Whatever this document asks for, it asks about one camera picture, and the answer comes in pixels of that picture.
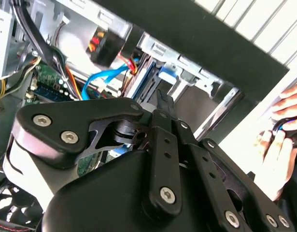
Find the human hand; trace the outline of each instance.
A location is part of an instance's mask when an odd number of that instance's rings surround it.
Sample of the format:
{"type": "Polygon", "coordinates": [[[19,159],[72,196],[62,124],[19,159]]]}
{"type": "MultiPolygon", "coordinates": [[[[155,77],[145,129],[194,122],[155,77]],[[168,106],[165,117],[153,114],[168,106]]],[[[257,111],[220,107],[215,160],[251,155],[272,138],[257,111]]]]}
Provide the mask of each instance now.
{"type": "Polygon", "coordinates": [[[257,138],[255,144],[257,154],[262,165],[255,173],[255,184],[272,200],[277,200],[284,185],[293,173],[297,149],[293,149],[292,140],[286,138],[284,131],[280,130],[270,145],[272,133],[264,132],[257,138]]]}
{"type": "MultiPolygon", "coordinates": [[[[273,105],[273,115],[272,118],[275,120],[280,120],[288,117],[297,116],[297,85],[291,89],[285,90],[280,95],[281,101],[273,105]]],[[[297,130],[297,120],[287,122],[283,125],[283,130],[294,131],[297,130]]]]}

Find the screw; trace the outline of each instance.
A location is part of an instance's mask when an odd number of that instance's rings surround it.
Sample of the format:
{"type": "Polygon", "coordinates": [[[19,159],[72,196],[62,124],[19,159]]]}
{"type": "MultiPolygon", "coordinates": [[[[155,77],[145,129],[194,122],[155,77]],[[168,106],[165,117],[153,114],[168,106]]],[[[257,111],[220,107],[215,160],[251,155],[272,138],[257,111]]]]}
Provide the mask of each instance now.
{"type": "Polygon", "coordinates": [[[133,108],[133,109],[135,109],[135,110],[138,110],[139,108],[136,106],[136,105],[134,105],[134,104],[131,104],[131,107],[133,108]]]}
{"type": "Polygon", "coordinates": [[[32,121],[34,122],[34,124],[40,127],[48,127],[52,123],[52,120],[45,115],[37,115],[33,117],[32,121]]]}
{"type": "Polygon", "coordinates": [[[233,226],[234,228],[238,228],[240,226],[240,221],[231,211],[226,211],[225,216],[226,220],[228,221],[228,223],[230,223],[231,226],[233,226]]]}
{"type": "Polygon", "coordinates": [[[269,215],[269,214],[266,214],[266,218],[268,219],[268,221],[269,221],[269,223],[273,226],[273,227],[275,227],[275,228],[277,228],[277,222],[275,221],[275,219],[271,216],[271,215],[269,215]]]}
{"type": "Polygon", "coordinates": [[[168,187],[163,187],[160,190],[160,196],[161,198],[168,204],[174,204],[175,202],[175,194],[174,192],[168,188],[168,187]]]}
{"type": "Polygon", "coordinates": [[[167,116],[166,116],[164,113],[162,113],[162,112],[160,112],[160,115],[161,115],[162,117],[164,117],[164,118],[167,117],[167,116]]]}
{"type": "Polygon", "coordinates": [[[212,148],[215,147],[215,145],[214,145],[211,141],[207,141],[207,144],[208,144],[210,147],[212,147],[212,148]]]}
{"type": "Polygon", "coordinates": [[[286,221],[286,219],[284,219],[283,216],[278,215],[278,217],[279,217],[279,220],[281,221],[281,223],[282,223],[285,227],[287,227],[287,228],[290,227],[289,223],[286,221]]]}
{"type": "Polygon", "coordinates": [[[79,137],[72,131],[64,131],[61,134],[61,139],[67,144],[75,144],[79,141],[79,137]]]}
{"type": "Polygon", "coordinates": [[[188,129],[188,125],[184,122],[181,122],[181,126],[184,127],[185,129],[188,129]]]}
{"type": "Polygon", "coordinates": [[[31,53],[34,57],[37,57],[38,56],[38,52],[37,51],[32,51],[31,53]]]}

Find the green circuit board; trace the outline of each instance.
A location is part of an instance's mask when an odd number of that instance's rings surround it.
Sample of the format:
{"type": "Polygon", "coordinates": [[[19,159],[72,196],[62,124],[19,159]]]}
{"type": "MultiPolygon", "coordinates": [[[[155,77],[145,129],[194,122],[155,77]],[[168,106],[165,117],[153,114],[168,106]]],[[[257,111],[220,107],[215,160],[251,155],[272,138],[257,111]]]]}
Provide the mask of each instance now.
{"type": "Polygon", "coordinates": [[[38,82],[41,82],[47,86],[54,87],[54,85],[61,87],[59,80],[61,76],[47,65],[38,65],[38,82]]]}

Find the black arm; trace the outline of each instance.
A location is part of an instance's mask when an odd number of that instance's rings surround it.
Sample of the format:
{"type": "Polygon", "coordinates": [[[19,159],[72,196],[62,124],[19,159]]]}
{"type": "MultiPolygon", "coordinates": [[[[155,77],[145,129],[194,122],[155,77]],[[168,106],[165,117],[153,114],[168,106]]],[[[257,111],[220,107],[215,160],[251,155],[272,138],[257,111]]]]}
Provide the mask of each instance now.
{"type": "Polygon", "coordinates": [[[60,169],[133,144],[58,191],[42,231],[294,231],[216,143],[198,145],[175,116],[172,98],[161,93],[152,113],[127,98],[29,105],[17,113],[12,134],[23,149],[60,169]],[[37,115],[50,125],[35,124],[37,115]],[[77,141],[66,143],[64,131],[77,141]]]}

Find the black cable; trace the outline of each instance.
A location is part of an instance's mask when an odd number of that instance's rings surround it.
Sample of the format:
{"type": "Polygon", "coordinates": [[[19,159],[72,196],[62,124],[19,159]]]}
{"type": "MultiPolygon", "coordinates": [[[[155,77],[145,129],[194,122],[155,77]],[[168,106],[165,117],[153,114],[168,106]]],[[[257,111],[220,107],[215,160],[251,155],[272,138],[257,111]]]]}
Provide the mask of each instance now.
{"type": "Polygon", "coordinates": [[[53,53],[51,47],[45,42],[36,25],[33,23],[27,9],[25,0],[9,0],[9,4],[25,35],[38,51],[42,60],[52,67],[53,53]]]}

